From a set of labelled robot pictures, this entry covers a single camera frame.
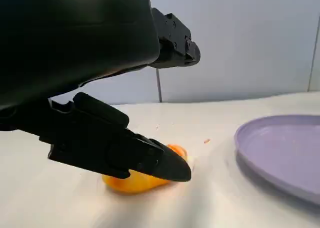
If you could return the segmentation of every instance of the yellow object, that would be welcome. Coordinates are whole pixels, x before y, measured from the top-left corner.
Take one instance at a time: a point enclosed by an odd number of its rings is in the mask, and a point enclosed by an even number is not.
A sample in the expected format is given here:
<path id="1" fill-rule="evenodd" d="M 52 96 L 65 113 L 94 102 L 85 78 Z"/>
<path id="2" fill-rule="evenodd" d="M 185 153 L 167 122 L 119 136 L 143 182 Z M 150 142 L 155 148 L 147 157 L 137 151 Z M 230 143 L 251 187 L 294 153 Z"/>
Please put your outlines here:
<path id="1" fill-rule="evenodd" d="M 183 157 L 183 159 L 187 160 L 187 152 L 184 148 L 178 145 L 168 145 L 168 147 L 176 152 L 179 156 Z M 130 177 L 127 179 L 118 179 L 106 175 L 103 175 L 102 179 L 115 191 L 128 194 L 145 192 L 152 188 L 170 183 L 168 180 L 152 177 L 133 170 L 130 170 L 129 172 Z"/>

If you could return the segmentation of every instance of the white table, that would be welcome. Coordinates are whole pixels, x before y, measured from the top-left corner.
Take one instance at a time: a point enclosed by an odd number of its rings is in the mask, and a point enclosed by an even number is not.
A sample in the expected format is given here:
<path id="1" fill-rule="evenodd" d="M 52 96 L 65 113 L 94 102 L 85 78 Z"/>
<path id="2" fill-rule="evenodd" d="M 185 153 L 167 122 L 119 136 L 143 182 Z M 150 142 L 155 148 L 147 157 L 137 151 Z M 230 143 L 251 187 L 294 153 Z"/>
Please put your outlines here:
<path id="1" fill-rule="evenodd" d="M 251 119 L 320 114 L 320 93 L 118 108 L 130 116 L 133 131 L 184 146 L 193 161 L 192 180 L 121 196 L 106 189 L 99 174 L 47 160 L 49 146 L 37 137 L 0 133 L 1 228 L 320 227 L 320 208 L 248 178 L 233 141 Z"/>

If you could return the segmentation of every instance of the tile grout line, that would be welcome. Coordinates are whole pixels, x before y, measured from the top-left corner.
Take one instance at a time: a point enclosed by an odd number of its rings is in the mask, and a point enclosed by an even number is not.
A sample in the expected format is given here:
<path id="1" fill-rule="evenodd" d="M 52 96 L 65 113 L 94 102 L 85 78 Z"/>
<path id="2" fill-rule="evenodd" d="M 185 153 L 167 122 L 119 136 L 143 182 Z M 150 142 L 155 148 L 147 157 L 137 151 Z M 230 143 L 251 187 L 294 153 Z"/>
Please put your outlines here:
<path id="1" fill-rule="evenodd" d="M 310 77 L 309 77 L 309 85 L 308 85 L 308 89 L 307 92 L 310 92 L 310 88 L 311 88 L 311 78 L 312 78 L 312 72 L 314 70 L 314 65 L 315 65 L 315 58 L 316 58 L 316 50 L 317 50 L 317 44 L 318 44 L 318 38 L 319 38 L 319 29 L 320 29 L 320 16 L 318 18 L 318 26 L 316 29 L 316 35 L 315 35 L 315 42 L 314 42 L 314 47 L 313 47 L 313 56 L 312 56 L 312 63 L 311 63 L 311 73 L 310 73 Z"/>
<path id="2" fill-rule="evenodd" d="M 159 96 L 159 102 L 162 102 L 162 92 L 161 92 L 161 82 L 160 82 L 160 73 L 159 73 L 159 69 L 156 68 L 155 69 L 155 75 L 156 75 L 156 85 L 157 85 L 157 88 L 158 88 L 158 96 Z"/>

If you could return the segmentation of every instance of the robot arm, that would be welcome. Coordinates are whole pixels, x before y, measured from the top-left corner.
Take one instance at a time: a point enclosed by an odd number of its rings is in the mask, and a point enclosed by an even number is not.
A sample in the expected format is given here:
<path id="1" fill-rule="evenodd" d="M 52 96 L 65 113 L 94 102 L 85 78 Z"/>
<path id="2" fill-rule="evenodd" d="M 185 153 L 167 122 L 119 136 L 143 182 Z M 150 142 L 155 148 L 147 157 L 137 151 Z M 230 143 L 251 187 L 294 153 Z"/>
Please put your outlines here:
<path id="1" fill-rule="evenodd" d="M 0 0 L 0 130 L 20 129 L 51 145 L 48 158 L 127 178 L 129 169 L 188 181 L 187 163 L 130 131 L 126 114 L 84 93 L 49 98 L 145 66 L 199 62 L 191 33 L 149 0 Z"/>

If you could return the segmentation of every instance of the lavender plate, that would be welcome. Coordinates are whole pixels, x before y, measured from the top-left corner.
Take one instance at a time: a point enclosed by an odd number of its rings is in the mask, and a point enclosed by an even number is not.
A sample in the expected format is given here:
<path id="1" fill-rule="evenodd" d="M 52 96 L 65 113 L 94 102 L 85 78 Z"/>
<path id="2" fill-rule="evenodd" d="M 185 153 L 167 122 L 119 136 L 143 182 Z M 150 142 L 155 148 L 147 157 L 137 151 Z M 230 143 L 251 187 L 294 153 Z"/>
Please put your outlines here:
<path id="1" fill-rule="evenodd" d="M 281 190 L 320 205 L 320 116 L 273 116 L 235 134 L 239 157 Z"/>

